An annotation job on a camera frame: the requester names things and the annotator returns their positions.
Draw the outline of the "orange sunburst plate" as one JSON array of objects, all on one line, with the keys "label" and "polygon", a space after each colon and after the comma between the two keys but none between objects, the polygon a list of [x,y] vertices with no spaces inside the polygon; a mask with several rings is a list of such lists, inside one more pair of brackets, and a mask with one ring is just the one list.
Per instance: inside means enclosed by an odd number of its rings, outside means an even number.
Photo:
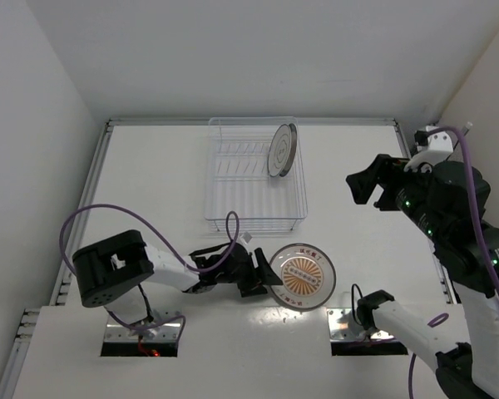
[{"label": "orange sunburst plate", "polygon": [[279,249],[269,261],[282,284],[270,286],[271,294],[286,308],[300,312],[320,308],[336,288],[336,270],[319,248],[305,243]]}]

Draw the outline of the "green rimmed white plate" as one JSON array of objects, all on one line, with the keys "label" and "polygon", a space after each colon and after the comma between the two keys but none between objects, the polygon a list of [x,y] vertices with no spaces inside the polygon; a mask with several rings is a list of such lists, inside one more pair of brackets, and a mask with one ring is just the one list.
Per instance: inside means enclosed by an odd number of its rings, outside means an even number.
[{"label": "green rimmed white plate", "polygon": [[287,172],[291,148],[289,124],[281,125],[271,141],[267,159],[268,173],[271,177],[285,177],[289,173]]}]

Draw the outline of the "blue rimmed white plate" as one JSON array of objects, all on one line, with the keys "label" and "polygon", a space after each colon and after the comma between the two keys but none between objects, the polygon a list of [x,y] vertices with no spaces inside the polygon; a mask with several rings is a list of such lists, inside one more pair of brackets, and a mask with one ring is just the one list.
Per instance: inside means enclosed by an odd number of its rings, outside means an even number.
[{"label": "blue rimmed white plate", "polygon": [[289,124],[290,132],[291,132],[291,148],[289,152],[289,162],[287,164],[289,172],[294,164],[295,156],[297,153],[298,149],[298,143],[299,143],[299,133],[298,133],[298,128],[294,123]]}]

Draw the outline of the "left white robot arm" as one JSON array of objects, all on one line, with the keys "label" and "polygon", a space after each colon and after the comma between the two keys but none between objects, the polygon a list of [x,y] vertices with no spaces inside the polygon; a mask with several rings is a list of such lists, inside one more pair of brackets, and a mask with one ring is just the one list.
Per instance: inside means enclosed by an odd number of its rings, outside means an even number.
[{"label": "left white robot arm", "polygon": [[72,264],[82,305],[103,307],[117,323],[137,332],[161,325],[153,316],[143,283],[188,294],[234,284],[243,298],[265,295],[269,287],[283,284],[261,248],[251,253],[242,244],[228,242],[178,259],[145,242],[135,229],[77,250]]}]

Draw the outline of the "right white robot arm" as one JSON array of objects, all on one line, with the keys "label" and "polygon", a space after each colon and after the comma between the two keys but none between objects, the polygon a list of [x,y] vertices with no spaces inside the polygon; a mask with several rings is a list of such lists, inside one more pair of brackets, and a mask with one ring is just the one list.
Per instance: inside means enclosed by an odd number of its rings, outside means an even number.
[{"label": "right white robot arm", "polygon": [[380,188],[377,209],[402,212],[432,242],[459,297],[468,339],[431,327],[383,290],[358,300],[358,323],[394,336],[432,370],[446,397],[499,398],[499,228],[482,218],[490,185],[462,162],[422,173],[390,155],[376,156],[347,183],[357,204]]}]

